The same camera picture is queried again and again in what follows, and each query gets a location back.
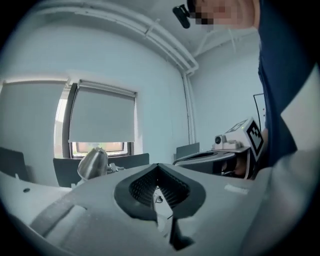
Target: dark gray chair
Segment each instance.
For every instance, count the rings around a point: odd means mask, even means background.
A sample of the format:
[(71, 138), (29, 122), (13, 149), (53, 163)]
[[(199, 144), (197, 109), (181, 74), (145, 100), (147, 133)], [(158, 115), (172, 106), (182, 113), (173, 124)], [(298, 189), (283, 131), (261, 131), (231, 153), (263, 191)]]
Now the dark gray chair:
[(19, 179), (30, 181), (22, 152), (0, 147), (0, 171), (12, 177), (18, 174)]
[(176, 148), (176, 159), (183, 158), (200, 152), (200, 143), (194, 143)]
[[(78, 175), (78, 165), (80, 161), (81, 159), (53, 159), (55, 175), (60, 187), (70, 188), (71, 184), (77, 184), (81, 180), (80, 176)], [(116, 166), (129, 169), (133, 167), (148, 165), (150, 163), (150, 156), (148, 153), (145, 153), (112, 157), (108, 159), (108, 163), (114, 163)]]

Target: black camera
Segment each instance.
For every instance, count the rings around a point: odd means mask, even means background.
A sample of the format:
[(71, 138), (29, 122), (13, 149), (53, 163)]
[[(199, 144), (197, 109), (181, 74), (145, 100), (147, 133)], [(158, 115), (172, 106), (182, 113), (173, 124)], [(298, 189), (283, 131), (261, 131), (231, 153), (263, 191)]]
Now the black camera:
[(181, 23), (182, 27), (184, 27), (185, 29), (190, 28), (190, 22), (188, 20), (188, 18), (190, 17), (190, 13), (188, 12), (184, 4), (174, 7), (172, 11)]

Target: table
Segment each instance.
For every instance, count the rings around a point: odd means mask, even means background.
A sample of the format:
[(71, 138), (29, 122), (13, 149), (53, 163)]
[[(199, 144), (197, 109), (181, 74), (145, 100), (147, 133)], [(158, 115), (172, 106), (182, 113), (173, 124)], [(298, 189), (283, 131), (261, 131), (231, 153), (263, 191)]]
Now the table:
[(0, 171), (0, 199), (10, 214), (27, 225), (30, 225), (45, 208), (71, 190), (69, 187), (23, 181)]

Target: dark blue shirt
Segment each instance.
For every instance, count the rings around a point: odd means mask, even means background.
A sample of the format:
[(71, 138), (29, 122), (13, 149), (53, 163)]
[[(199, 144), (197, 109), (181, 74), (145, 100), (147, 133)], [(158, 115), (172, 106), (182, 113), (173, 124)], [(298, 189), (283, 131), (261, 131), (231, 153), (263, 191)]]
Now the dark blue shirt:
[(263, 86), (268, 129), (268, 166), (297, 150), (281, 113), (303, 87), (316, 64), (314, 41), (307, 26), (310, 6), (294, 1), (260, 0), (260, 56), (258, 73)]

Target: metal kettle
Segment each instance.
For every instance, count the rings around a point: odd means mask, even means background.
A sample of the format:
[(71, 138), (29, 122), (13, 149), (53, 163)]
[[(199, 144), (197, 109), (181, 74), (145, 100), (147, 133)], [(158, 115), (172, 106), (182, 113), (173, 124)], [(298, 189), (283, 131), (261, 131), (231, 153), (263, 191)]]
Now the metal kettle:
[(79, 163), (77, 172), (87, 181), (107, 174), (108, 154), (100, 147), (93, 148)]

